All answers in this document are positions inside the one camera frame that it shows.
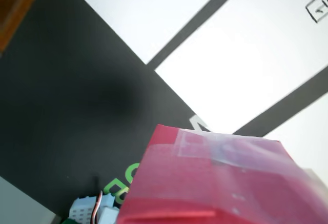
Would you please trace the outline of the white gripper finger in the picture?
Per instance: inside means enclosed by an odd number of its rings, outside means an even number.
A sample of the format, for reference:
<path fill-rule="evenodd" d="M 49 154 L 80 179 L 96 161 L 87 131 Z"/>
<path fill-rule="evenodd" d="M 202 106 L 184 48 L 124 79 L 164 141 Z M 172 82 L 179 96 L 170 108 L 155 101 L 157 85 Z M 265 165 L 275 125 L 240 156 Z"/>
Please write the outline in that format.
<path fill-rule="evenodd" d="M 306 185 L 314 198 L 314 210 L 327 223 L 327 186 L 312 169 L 303 169 Z"/>

